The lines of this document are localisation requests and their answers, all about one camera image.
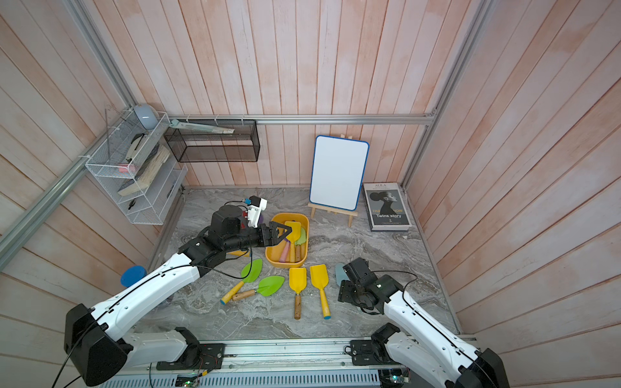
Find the yellow storage box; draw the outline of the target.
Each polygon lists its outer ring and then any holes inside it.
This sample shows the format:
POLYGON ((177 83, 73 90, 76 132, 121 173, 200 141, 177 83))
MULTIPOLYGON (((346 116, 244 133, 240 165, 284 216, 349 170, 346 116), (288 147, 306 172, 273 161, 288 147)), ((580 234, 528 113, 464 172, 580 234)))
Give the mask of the yellow storage box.
POLYGON ((273 221, 286 224, 288 221, 300 223, 300 240, 291 242, 285 238, 275 247, 267 247, 265 255, 269 263, 275 268, 297 268, 302 267, 307 260, 308 243, 310 239, 310 223, 306 215, 301 213, 278 213, 273 217, 273 221))

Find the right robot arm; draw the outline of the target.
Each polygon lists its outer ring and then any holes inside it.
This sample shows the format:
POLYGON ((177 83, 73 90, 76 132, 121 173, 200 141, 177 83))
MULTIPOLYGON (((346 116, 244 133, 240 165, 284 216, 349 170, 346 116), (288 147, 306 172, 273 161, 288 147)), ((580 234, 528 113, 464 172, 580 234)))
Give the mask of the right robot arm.
POLYGON ((432 317, 389 275, 377 276, 369 262, 357 258, 346 264, 338 300, 390 322, 369 340, 353 340, 349 355, 354 365, 402 365, 433 387, 508 387, 500 356, 480 351, 432 317))

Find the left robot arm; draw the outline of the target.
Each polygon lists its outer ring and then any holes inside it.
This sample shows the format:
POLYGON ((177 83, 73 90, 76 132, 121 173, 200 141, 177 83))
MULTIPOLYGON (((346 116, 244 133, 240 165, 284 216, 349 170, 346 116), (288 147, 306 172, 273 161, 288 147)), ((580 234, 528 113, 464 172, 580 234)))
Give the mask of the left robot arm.
POLYGON ((72 308, 66 315, 64 349, 84 383, 98 386, 135 365, 198 367, 202 346, 189 329, 137 336, 130 336, 129 329, 176 291, 215 270, 228 253, 273 247, 291 234, 291 227, 279 222, 261 223, 262 209, 223 205, 209 226, 147 277, 94 307, 72 308))

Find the light green shovel wooden handle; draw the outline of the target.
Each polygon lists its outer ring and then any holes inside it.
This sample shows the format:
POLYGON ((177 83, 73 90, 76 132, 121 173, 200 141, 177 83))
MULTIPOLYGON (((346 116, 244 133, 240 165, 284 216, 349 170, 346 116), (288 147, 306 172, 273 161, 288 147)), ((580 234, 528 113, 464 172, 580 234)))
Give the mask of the light green shovel wooden handle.
POLYGON ((300 237, 295 243, 295 258, 297 262, 300 262, 302 260, 302 245, 307 242, 306 229, 302 227, 300 231, 300 237))

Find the yellow scoop blue-tipped handle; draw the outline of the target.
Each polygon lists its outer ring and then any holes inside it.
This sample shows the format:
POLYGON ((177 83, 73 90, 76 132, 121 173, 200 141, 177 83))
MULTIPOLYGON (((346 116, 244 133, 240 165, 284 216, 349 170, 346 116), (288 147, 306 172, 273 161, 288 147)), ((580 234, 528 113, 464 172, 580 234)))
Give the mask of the yellow scoop blue-tipped handle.
POLYGON ((312 285, 320 292, 321 309, 324 319, 330 319, 332 314, 328 305, 327 295, 325 288, 328 285, 328 269, 325 264, 315 265, 310 267, 310 279, 312 285))

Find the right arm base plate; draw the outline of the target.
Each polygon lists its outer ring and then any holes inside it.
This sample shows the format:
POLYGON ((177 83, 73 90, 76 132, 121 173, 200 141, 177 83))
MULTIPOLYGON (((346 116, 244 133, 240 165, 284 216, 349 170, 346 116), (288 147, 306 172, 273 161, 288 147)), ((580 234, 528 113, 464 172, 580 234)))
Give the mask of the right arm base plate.
POLYGON ((352 363, 356 366, 397 365, 387 355, 386 349, 371 339, 352 339, 344 347, 344 352, 351 356, 352 363))

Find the yellow scoop wooden handle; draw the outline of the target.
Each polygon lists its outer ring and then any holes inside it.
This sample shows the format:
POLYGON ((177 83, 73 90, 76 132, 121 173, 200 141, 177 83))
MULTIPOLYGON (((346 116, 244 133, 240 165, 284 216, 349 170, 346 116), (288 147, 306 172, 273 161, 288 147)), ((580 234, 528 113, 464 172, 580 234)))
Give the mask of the yellow scoop wooden handle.
POLYGON ((304 267, 291 268, 289 270, 289 287, 295 292, 294 318, 302 317, 302 291, 307 287, 307 269, 304 267))

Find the purple shovel pink handle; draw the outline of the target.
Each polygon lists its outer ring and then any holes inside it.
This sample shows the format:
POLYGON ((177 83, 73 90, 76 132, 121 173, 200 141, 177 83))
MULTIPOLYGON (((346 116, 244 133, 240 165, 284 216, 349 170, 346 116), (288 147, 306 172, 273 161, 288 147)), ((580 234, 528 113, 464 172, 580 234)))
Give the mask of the purple shovel pink handle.
POLYGON ((289 241, 289 239, 286 239, 285 245, 282 249, 279 261, 281 263, 286 263, 289 261, 289 251, 290 251, 290 247, 291 247, 291 242, 289 241))

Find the light blue shovel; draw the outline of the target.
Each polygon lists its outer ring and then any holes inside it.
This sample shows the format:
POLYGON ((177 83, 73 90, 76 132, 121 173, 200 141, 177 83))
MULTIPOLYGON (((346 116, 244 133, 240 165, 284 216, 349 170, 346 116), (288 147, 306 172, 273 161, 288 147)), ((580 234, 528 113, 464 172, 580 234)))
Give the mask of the light blue shovel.
POLYGON ((341 283, 343 281, 349 281, 349 277, 346 274, 346 272, 344 271, 344 265, 343 264, 337 264, 335 266, 335 276, 336 276, 336 285, 338 287, 341 286, 341 283))

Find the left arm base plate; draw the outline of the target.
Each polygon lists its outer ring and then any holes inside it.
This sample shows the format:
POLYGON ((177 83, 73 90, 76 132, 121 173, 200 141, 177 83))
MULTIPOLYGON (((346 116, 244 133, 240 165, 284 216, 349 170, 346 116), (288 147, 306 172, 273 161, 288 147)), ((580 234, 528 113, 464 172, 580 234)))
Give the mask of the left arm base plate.
POLYGON ((184 351, 179 360, 173 362, 161 361, 156 370, 220 370, 223 366, 225 344, 192 344, 184 351))

